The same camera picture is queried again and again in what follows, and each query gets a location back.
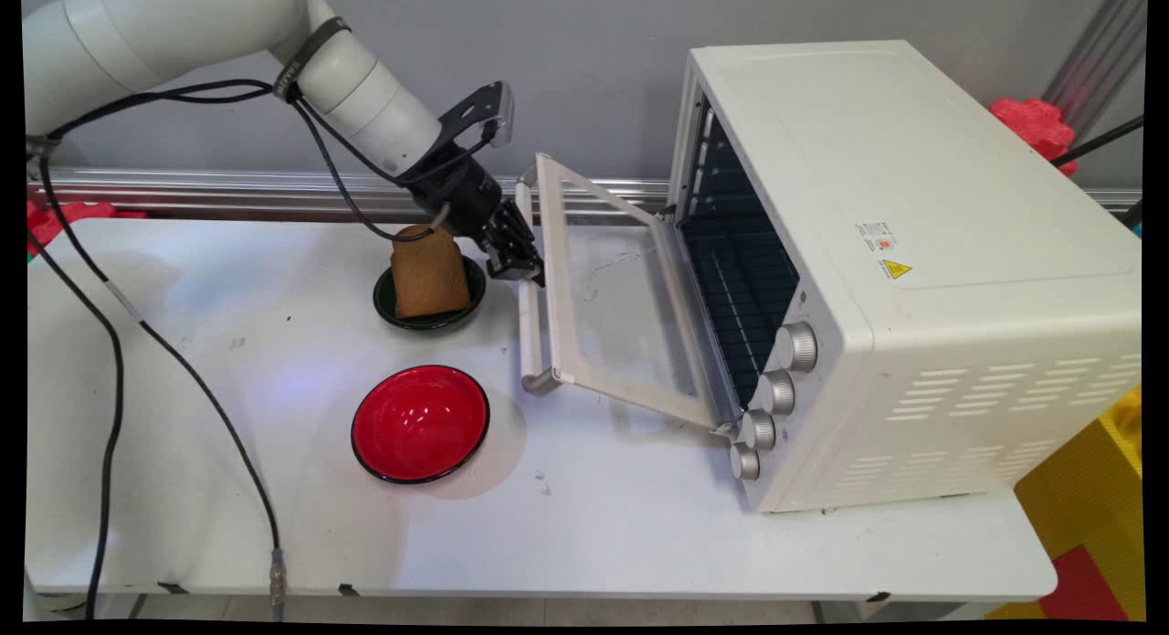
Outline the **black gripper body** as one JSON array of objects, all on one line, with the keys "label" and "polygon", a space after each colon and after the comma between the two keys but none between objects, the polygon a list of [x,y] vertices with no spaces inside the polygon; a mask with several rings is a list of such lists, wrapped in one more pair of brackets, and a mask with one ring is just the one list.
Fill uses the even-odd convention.
[{"label": "black gripper body", "polygon": [[455,237],[487,239],[487,227],[502,202],[502,188],[476,159],[463,159],[447,170],[408,182],[415,203],[431,215],[449,206],[444,228]]}]

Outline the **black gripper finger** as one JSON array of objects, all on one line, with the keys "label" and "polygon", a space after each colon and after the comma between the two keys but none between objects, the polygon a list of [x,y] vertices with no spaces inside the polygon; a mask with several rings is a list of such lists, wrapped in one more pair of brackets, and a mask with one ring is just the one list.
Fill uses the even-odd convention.
[{"label": "black gripper finger", "polygon": [[513,199],[500,201],[500,279],[530,279],[544,287],[544,264],[530,225]]},{"label": "black gripper finger", "polygon": [[513,219],[492,218],[484,226],[479,248],[487,256],[487,274],[493,279],[530,278],[530,232]]}]

